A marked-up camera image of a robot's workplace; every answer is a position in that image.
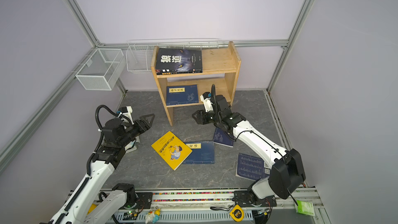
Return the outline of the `blue book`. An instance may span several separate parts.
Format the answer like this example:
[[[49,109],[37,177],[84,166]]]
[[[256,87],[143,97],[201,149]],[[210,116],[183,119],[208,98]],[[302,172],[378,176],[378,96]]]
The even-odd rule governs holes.
[[[215,164],[215,148],[213,141],[196,141],[186,143],[192,150],[183,164]]]

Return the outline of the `yellow folder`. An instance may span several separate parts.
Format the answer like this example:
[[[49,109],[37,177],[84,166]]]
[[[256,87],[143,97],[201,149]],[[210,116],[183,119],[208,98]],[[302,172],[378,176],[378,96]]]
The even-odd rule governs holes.
[[[151,147],[174,171],[192,153],[192,149],[171,131],[164,134]]]

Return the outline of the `black Murphy's law book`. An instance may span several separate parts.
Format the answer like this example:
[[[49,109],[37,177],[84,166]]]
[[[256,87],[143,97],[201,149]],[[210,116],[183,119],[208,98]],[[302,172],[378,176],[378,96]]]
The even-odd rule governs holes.
[[[203,71],[198,69],[198,70],[190,70],[190,71],[161,71],[157,69],[155,73],[157,75],[176,75],[176,74],[195,74],[195,73],[202,73]]]

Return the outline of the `black wolf cover book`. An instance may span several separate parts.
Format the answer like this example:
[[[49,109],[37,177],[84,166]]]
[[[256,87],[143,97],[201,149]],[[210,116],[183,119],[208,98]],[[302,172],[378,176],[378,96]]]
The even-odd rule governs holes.
[[[154,69],[161,71],[203,70],[201,50],[159,48]]]

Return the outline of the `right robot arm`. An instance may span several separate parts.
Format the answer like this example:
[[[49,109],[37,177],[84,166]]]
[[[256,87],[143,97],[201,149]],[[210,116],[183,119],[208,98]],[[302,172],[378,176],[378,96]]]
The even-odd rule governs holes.
[[[251,148],[270,169],[269,176],[255,181],[248,189],[245,202],[258,206],[271,196],[286,200],[304,183],[306,175],[301,154],[272,142],[240,113],[234,113],[224,96],[216,94],[216,86],[201,95],[204,110],[192,114],[201,125],[212,123],[234,141]]]

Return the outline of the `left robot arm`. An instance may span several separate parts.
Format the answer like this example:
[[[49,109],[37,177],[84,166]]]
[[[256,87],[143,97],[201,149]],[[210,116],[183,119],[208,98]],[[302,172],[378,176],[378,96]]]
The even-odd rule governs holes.
[[[101,191],[115,172],[126,148],[148,131],[154,114],[132,120],[128,107],[117,112],[106,105],[95,110],[100,132],[96,148],[86,163],[86,174],[64,205],[50,219],[51,224],[104,224],[122,207],[135,207],[140,201],[133,184],[118,183],[109,194]]]

